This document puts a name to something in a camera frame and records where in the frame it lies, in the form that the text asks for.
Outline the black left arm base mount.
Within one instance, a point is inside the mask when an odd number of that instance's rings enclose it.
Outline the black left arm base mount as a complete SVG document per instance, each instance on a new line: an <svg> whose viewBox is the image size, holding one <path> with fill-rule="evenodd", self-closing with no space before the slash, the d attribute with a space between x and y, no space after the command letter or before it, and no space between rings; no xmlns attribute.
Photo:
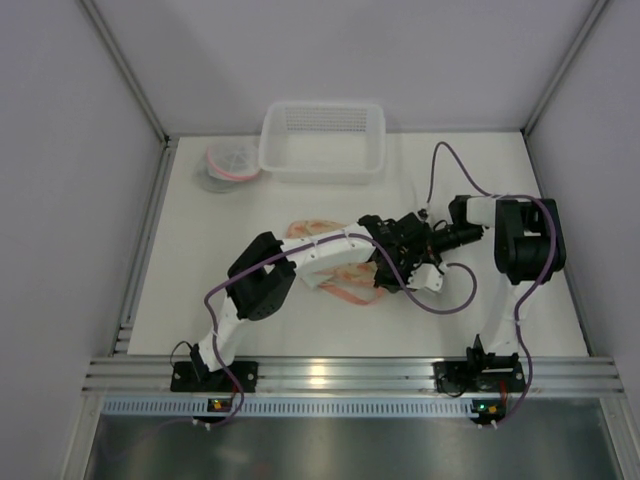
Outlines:
<svg viewBox="0 0 640 480"><path fill-rule="evenodd" d="M241 390L254 393L259 364L234 361L228 369L238 380ZM199 347L189 345L189 359L172 365L170 391L177 393L232 393L240 389L223 369L211 372L199 355Z"/></svg>

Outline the peach patterned laundry bag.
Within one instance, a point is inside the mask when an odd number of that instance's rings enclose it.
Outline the peach patterned laundry bag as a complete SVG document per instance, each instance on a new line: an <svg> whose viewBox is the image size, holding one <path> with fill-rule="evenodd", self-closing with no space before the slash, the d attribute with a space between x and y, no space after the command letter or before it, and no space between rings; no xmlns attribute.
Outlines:
<svg viewBox="0 0 640 480"><path fill-rule="evenodd" d="M335 232L345 224L330 220L297 220L292 222L286 231L287 239ZM385 290L374 286L377 267L374 262L343 264L324 270L316 275L321 282L318 289L327 292L348 303L367 306L381 299Z"/></svg>

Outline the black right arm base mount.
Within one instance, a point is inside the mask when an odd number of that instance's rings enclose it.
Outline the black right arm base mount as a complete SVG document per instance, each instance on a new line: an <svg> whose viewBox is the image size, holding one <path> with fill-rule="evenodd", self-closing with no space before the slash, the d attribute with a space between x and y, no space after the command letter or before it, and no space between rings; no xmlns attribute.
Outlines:
<svg viewBox="0 0 640 480"><path fill-rule="evenodd" d="M522 393L524 371L519 355L487 352L480 335L466 348L462 360L442 360L433 365L436 390L457 398L466 393Z"/></svg>

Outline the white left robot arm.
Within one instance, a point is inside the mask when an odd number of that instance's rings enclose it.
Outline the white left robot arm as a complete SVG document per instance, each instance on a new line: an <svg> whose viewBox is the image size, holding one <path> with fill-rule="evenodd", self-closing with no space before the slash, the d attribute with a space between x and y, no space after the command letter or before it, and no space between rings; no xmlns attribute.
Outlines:
<svg viewBox="0 0 640 480"><path fill-rule="evenodd" d="M196 374L207 377L233 362L242 327L275 314L294 280L312 278L347 264L375 266L373 286L390 293L408 286L411 276L432 259L432 228L418 215L399 220L365 215L326 233L280 240L259 234L228 270L222 313L210 332L190 352Z"/></svg>

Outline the white mesh pink-trimmed laundry bag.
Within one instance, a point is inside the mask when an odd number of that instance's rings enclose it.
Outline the white mesh pink-trimmed laundry bag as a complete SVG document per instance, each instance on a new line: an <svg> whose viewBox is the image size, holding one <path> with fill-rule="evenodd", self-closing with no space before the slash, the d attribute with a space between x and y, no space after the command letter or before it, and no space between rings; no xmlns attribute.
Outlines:
<svg viewBox="0 0 640 480"><path fill-rule="evenodd" d="M213 193L226 193L260 176L258 148L249 141L222 140L209 144L196 163L195 183Z"/></svg>

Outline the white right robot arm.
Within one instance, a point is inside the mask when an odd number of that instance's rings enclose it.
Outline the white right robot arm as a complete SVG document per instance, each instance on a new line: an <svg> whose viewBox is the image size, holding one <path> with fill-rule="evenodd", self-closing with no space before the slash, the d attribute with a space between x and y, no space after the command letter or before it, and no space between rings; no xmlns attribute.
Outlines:
<svg viewBox="0 0 640 480"><path fill-rule="evenodd" d="M501 274L494 305L474 346L511 355L523 349L517 330L530 298L566 262L559 210L551 198L457 196L449 204L451 224L431 233L430 252L442 254L494 231L493 257Z"/></svg>

